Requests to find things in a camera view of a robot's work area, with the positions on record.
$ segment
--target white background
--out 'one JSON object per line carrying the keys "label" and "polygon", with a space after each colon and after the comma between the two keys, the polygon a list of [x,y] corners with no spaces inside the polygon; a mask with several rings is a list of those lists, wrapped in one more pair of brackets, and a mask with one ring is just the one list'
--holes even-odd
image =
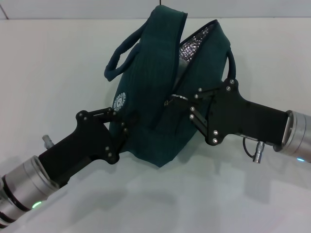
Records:
{"label": "white background", "polygon": [[311,16],[307,0],[162,0],[162,4],[196,18]]}
{"label": "white background", "polygon": [[[210,19],[187,21],[183,38]],[[80,110],[111,106],[104,68],[144,20],[0,22],[0,175],[69,135]],[[311,19],[220,19],[247,100],[311,115]],[[250,151],[255,143],[247,142]],[[96,161],[4,233],[309,233],[311,166],[242,138],[196,134],[162,168],[121,155]]]}
{"label": "white background", "polygon": [[[0,0],[9,19],[147,18],[160,0]],[[161,0],[189,17],[310,17],[308,0]]]}
{"label": "white background", "polygon": [[5,15],[1,9],[0,9],[0,19],[5,19]]}

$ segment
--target bag handle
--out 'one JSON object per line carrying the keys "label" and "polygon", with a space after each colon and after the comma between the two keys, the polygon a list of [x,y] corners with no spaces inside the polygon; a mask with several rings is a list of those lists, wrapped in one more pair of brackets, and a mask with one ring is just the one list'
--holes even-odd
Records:
{"label": "bag handle", "polygon": [[[131,65],[135,56],[139,53],[140,44],[136,44],[136,42],[140,39],[142,32],[144,31],[147,25],[147,22],[148,21],[146,21],[138,30],[136,30],[128,38],[126,38],[122,42],[122,44],[120,44],[120,46],[117,47],[117,49],[114,51],[104,71],[104,75],[108,79],[108,81],[113,80],[115,77],[125,72],[126,69],[128,69],[128,67]],[[134,48],[130,51],[125,62],[120,67],[116,68],[121,54],[125,53],[133,46]]]}
{"label": "bag handle", "polygon": [[236,69],[235,69],[235,61],[234,61],[234,57],[233,57],[233,53],[231,51],[231,49],[228,50],[227,52],[227,57],[228,57],[228,61],[229,61],[229,71],[228,71],[228,79],[235,79],[236,77]]}

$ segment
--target teal bag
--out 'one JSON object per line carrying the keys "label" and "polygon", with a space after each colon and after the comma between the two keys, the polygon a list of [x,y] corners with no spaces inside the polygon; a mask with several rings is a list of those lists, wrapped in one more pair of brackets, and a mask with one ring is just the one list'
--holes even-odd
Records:
{"label": "teal bag", "polygon": [[[158,167],[171,161],[197,130],[189,121],[189,111],[170,103],[171,95],[191,100],[199,88],[218,87],[232,55],[216,20],[180,43],[186,18],[186,13],[157,6],[116,49],[104,73],[109,81],[123,73],[113,103],[122,120],[130,121],[134,111],[139,114],[121,152],[129,151]],[[120,55],[130,48],[124,64],[116,68]],[[208,104],[204,101],[198,108],[204,116]],[[120,130],[120,123],[110,123],[113,136]]]}

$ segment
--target white logo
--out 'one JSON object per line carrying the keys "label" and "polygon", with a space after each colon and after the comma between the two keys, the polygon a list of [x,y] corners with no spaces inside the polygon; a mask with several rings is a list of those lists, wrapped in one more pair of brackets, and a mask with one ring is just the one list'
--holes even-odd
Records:
{"label": "white logo", "polygon": [[113,108],[117,112],[119,111],[125,103],[126,94],[123,92],[116,97],[116,100],[113,103]]}

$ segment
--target white table surface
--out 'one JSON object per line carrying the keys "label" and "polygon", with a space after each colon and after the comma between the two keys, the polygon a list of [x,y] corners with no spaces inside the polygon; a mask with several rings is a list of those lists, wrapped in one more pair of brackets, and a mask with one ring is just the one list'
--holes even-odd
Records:
{"label": "white table surface", "polygon": [[[187,21],[183,38],[211,19]],[[311,18],[220,19],[247,100],[311,115]],[[80,110],[111,106],[104,68],[144,20],[0,21],[0,175],[70,134]],[[247,142],[250,151],[254,142]],[[231,135],[196,134],[162,168],[96,161],[4,233],[309,233],[311,165],[266,146],[261,165]]]}

